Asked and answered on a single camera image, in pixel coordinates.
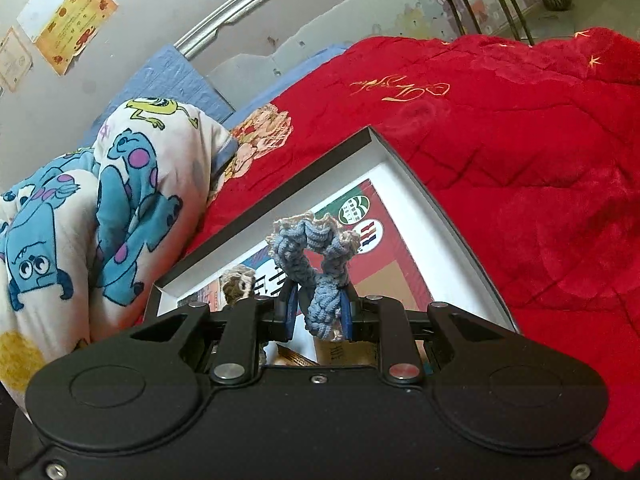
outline blue crocheted object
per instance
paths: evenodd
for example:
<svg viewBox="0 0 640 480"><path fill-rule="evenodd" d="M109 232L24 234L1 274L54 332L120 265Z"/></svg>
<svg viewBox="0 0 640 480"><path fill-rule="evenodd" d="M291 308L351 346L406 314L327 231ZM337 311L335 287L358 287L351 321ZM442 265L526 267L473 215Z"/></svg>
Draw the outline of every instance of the blue crocheted object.
<svg viewBox="0 0 640 480"><path fill-rule="evenodd" d="M347 262L360 248L359 235L345 231L329 213L321 219L306 213L275 222L267 243L275 264L313 296L306 329L320 339L341 339L340 288L349 282ZM307 248L324 256L322 272L311 267Z"/></svg>

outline picture frame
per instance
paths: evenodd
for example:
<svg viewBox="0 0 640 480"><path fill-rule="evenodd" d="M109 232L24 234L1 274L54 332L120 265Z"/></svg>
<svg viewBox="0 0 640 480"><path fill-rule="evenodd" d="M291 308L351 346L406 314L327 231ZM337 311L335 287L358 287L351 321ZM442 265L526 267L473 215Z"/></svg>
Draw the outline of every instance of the picture frame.
<svg viewBox="0 0 640 480"><path fill-rule="evenodd" d="M402 265L399 273L397 269L394 274L386 268L386 274L376 274L376 279L369 280L372 283L367 282L367 286L364 287L365 294L396 297L403 302L405 308L412 310L425 310L430 301L446 301L508 330L518 332L516 322L498 290L445 211L393 148L370 126L353 134L295 177L287 180L177 262L154 283L143 322L154 320L177 308L180 300L202 290L207 284L214 283L222 270L241 262L249 262L257 251L262 251L261 261L264 263L264 259L268 258L265 256L267 249L264 238L273 231L273 222L277 219L302 214L308 210L322 213L328 205L340 200L340 197L351 196L348 195L350 189L357 186L360 186L358 189L365 189L368 186L366 182L373 188L367 188L369 192L379 195L388 212L386 220L372 220L369 224L378 222L378 233L382 238L390 236L391 228L397 229L401 240L396 240L395 250L398 250L399 244L405 243L410 259L414 261L419 275L424 279L429 297L425 300L425 296L422 296L423 301L415 301L419 292L415 293L417 289L412 288L411 283L403 285L401 290L398 288L399 293L394 294L394 280L400 282L404 276L405 281L410 281L407 276L412 274L411 269L407 266L402 268ZM347 202L353 205L353 200L347 199L344 206ZM338 216L350 216L351 213L345 211L344 207L340 208ZM363 223L359 215L356 211L354 217L340 218L340 222L348 228L357 228ZM380 257L370 259L377 262ZM353 266L356 261L364 260L364 256L358 254L350 262L350 276L361 296L365 294L362 288L359 288L358 280L354 279ZM283 276L278 280L283 281L284 274L281 274ZM262 278L263 276L257 272L257 287L267 281ZM386 288L377 290L377 286ZM278 290L272 286L271 289L265 288L259 293L275 295ZM414 304L409 306L408 303L412 301ZM220 307L222 306L212 306L212 310ZM303 316L298 317L303 323ZM305 348L295 350L303 356L309 356Z"/></svg>

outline white blanket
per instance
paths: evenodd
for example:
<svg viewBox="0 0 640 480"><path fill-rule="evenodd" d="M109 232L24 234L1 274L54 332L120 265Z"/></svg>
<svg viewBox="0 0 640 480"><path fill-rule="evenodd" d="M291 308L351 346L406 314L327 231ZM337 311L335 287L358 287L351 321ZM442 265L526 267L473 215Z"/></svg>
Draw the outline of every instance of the white blanket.
<svg viewBox="0 0 640 480"><path fill-rule="evenodd" d="M0 198L0 381L23 410L46 363L140 316L237 147L191 105L131 100Z"/></svg>

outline circular logo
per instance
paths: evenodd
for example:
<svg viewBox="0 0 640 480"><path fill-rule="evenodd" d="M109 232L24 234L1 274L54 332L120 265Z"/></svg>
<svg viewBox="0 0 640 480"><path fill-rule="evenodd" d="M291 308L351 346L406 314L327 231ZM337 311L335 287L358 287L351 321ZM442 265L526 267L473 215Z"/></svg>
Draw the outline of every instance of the circular logo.
<svg viewBox="0 0 640 480"><path fill-rule="evenodd" d="M338 213L341 224L351 225L362 220L369 211L370 202L364 195L354 196L342 204Z"/></svg>
<svg viewBox="0 0 640 480"><path fill-rule="evenodd" d="M382 240L384 232L382 224L374 219L363 220L356 225L353 230L360 235L358 254L368 253L375 249L380 243L380 240Z"/></svg>

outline floral pattern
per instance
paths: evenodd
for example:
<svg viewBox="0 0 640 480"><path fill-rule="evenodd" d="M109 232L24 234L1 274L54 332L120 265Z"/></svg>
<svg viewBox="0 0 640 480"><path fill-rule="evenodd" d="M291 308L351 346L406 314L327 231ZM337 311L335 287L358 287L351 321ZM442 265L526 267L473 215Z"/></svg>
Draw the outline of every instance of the floral pattern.
<svg viewBox="0 0 640 480"><path fill-rule="evenodd" d="M238 140L238 151L220 178L216 193L227 180L241 177L249 171L254 160L284 146L292 131L289 113L279 111L272 103L261 106L233 128L231 134Z"/></svg>

